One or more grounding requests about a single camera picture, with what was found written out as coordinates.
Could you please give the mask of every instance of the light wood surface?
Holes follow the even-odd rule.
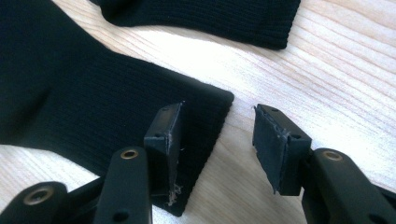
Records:
[[[280,51],[180,28],[120,28],[87,0],[55,2],[109,49],[235,95],[184,215],[154,207],[154,223],[305,223],[301,199],[273,195],[256,159],[258,103],[281,109],[313,138],[313,148],[346,153],[373,183],[396,191],[395,1],[303,0]],[[75,189],[95,178],[37,149],[1,146],[0,164],[0,210],[34,183],[57,180]]]

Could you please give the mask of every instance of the black knit fabric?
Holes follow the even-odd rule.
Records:
[[[166,25],[284,49],[300,0],[92,0],[118,26]]]
[[[233,95],[114,53],[51,1],[0,1],[0,143],[55,151],[105,175],[116,150],[143,146],[157,111],[186,102],[177,202],[181,216]]]

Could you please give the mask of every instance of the circular hole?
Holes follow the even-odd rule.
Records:
[[[27,205],[35,205],[35,204],[43,203],[48,198],[50,198],[52,194],[53,194],[53,187],[51,186],[41,187],[26,195],[26,197],[23,199],[23,202]]]
[[[295,139],[300,139],[301,138],[301,136],[299,134],[294,134],[294,133],[291,135],[291,137],[295,138]]]
[[[126,212],[126,211],[120,211],[120,212],[114,214],[113,220],[114,220],[115,222],[123,222],[123,221],[125,221],[126,219],[128,219],[128,217],[129,217],[128,212]]]
[[[388,222],[384,218],[378,215],[370,214],[369,218],[372,222],[376,224],[388,224]]]
[[[139,153],[136,150],[130,149],[130,150],[123,151],[121,153],[121,157],[125,160],[130,160],[130,159],[137,157],[138,154]]]
[[[340,154],[338,154],[336,152],[332,152],[332,151],[324,151],[323,155],[327,159],[332,160],[332,161],[341,161],[343,159],[343,157]]]

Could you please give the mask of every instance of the metal screw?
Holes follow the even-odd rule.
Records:
[[[139,153],[134,149],[125,150],[121,153],[121,157],[125,160],[136,158]]]
[[[343,157],[340,154],[333,152],[333,151],[324,151],[323,155],[327,159],[332,160],[332,161],[341,161],[343,159]]]
[[[23,202],[27,205],[36,205],[43,203],[53,194],[52,186],[44,186],[34,191],[30,192],[26,197],[24,197]]]

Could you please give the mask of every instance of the wooden table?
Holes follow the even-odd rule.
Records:
[[[251,145],[253,106],[281,109],[313,138],[396,191],[396,1],[303,0],[286,49],[172,27],[120,28],[87,0],[56,0],[108,48],[232,91],[235,101],[184,215],[154,223],[305,223],[301,199],[273,195]],[[93,174],[48,151],[0,147],[0,209],[45,180],[75,189]]]

